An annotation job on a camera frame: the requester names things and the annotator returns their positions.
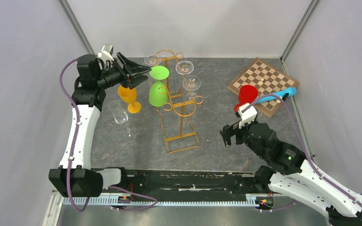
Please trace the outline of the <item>orange wine glass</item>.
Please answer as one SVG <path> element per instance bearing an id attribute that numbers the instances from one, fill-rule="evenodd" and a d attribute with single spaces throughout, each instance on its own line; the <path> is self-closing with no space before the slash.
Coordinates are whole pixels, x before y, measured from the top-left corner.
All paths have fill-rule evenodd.
<path id="1" fill-rule="evenodd" d="M 127 110 L 129 113 L 135 114 L 141 110 L 141 103 L 137 99 L 136 88 L 124 88 L 120 86 L 117 90 L 119 97 L 128 104 Z"/>

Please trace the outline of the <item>green wine glass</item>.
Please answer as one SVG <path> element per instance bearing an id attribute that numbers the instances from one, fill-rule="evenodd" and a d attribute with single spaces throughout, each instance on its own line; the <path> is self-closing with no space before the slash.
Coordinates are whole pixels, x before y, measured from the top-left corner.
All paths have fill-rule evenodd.
<path id="1" fill-rule="evenodd" d="M 149 72 L 154 80 L 149 90 L 149 103 L 154 107 L 162 107 L 168 99 L 168 92 L 163 80 L 169 76 L 169 70 L 165 66 L 156 65 Z"/>

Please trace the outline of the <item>red wine glass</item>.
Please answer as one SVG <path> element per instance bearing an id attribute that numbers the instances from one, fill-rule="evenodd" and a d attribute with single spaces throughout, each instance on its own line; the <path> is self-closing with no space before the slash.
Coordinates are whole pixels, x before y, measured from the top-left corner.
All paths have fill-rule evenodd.
<path id="1" fill-rule="evenodd" d="M 238 99 L 239 102 L 234 106 L 234 112 L 238 111 L 238 108 L 246 103 L 252 103 L 258 97 L 258 90 L 252 85 L 244 85 L 240 88 Z"/>

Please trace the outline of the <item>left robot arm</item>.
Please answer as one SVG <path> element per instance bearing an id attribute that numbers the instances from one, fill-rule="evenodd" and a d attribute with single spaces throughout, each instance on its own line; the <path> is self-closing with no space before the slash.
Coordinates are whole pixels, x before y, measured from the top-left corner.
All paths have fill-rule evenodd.
<path id="1" fill-rule="evenodd" d="M 70 95 L 63 84 L 67 67 L 76 63 L 78 77 Z M 103 60 L 86 54 L 65 65 L 59 75 L 59 84 L 72 106 L 71 129 L 66 150 L 48 178 L 65 198 L 98 197 L 102 190 L 112 186 L 118 192 L 128 189 L 129 180 L 123 167 L 94 171 L 91 168 L 93 134 L 100 117 L 106 89 L 120 85 L 134 89 L 148 79 L 148 66 L 140 65 L 118 52 L 115 59 Z"/>

